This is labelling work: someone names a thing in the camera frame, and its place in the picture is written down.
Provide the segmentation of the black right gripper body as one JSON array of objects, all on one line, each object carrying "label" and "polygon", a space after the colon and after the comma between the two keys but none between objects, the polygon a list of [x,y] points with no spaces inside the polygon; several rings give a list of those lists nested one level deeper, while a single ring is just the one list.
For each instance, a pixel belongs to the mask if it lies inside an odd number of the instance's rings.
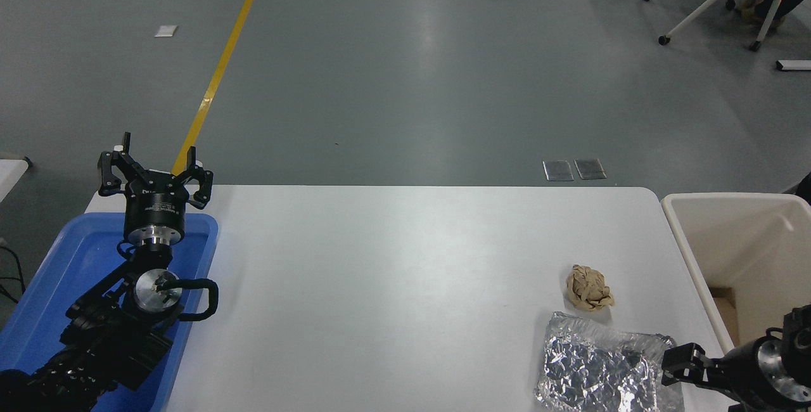
[{"label": "black right gripper body", "polygon": [[728,352],[720,363],[730,397],[729,411],[776,411],[777,339],[761,337]]}]

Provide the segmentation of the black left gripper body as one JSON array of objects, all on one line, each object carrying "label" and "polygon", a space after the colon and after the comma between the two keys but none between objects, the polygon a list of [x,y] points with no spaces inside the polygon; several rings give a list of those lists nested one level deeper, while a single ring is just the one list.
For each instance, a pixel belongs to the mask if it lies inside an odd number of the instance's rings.
[{"label": "black left gripper body", "polygon": [[125,191],[124,238],[181,240],[185,237],[188,190],[168,173],[128,181]]}]

